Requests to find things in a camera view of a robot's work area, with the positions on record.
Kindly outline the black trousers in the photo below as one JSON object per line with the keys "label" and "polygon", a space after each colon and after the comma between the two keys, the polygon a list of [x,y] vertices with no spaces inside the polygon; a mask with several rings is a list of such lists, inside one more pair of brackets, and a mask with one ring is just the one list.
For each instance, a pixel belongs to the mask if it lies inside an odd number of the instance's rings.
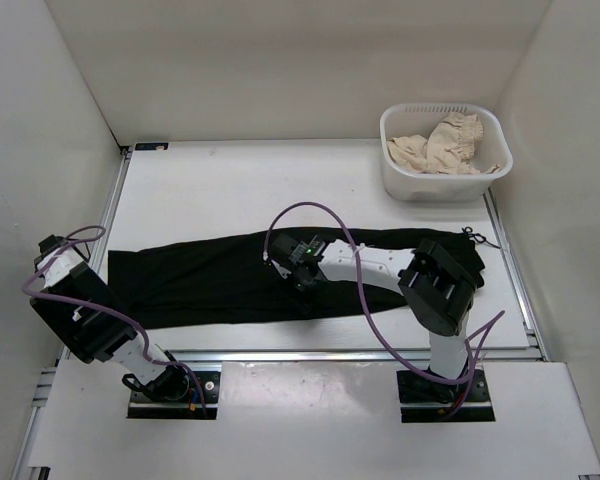
{"label": "black trousers", "polygon": [[[356,243],[415,249],[439,243],[484,286],[485,263],[466,233],[433,229],[351,229]],[[265,231],[181,242],[141,251],[109,250],[107,283],[146,330],[208,324],[314,320],[362,315],[356,285],[337,282],[315,294],[284,294],[262,261]],[[371,313],[406,306],[403,297],[364,289]]]}

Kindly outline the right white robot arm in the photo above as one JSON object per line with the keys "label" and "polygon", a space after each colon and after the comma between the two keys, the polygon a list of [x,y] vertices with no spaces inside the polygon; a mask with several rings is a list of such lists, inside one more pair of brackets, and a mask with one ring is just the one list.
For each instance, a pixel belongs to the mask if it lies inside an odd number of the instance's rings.
{"label": "right white robot arm", "polygon": [[[415,249],[382,249],[343,239],[314,236],[301,241],[288,234],[267,235],[263,259],[297,292],[353,282],[363,315],[384,350],[404,366],[405,390],[420,401],[451,403],[467,395],[476,358],[469,346],[467,317],[481,283],[441,245],[422,241]],[[403,297],[429,335],[430,359],[422,369],[398,353],[372,318],[365,287]]]}

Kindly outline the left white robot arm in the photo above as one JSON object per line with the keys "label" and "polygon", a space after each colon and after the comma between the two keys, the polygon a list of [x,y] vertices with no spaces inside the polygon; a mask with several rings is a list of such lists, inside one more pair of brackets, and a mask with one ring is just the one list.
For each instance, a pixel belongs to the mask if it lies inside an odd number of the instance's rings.
{"label": "left white robot arm", "polygon": [[153,402],[188,400],[196,389],[192,374],[152,345],[139,324],[119,317],[124,307],[82,254],[55,249],[39,256],[35,268],[44,285],[26,286],[30,305],[75,357],[122,365],[123,385]]}

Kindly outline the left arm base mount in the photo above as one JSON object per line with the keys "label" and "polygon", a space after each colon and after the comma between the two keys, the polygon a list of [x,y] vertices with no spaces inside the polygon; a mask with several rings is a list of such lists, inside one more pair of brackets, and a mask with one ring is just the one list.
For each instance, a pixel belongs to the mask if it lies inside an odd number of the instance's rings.
{"label": "left arm base mount", "polygon": [[221,368],[193,371],[197,381],[181,367],[169,366],[154,380],[125,374],[122,383],[131,393],[129,419],[215,420],[221,390]]}

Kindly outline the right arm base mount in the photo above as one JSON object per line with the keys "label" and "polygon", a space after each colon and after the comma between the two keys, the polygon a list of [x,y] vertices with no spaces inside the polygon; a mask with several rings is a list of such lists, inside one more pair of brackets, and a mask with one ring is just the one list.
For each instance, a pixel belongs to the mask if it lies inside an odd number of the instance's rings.
{"label": "right arm base mount", "polygon": [[490,391],[483,369],[471,383],[443,385],[409,370],[398,371],[397,389],[402,423],[494,422]]}

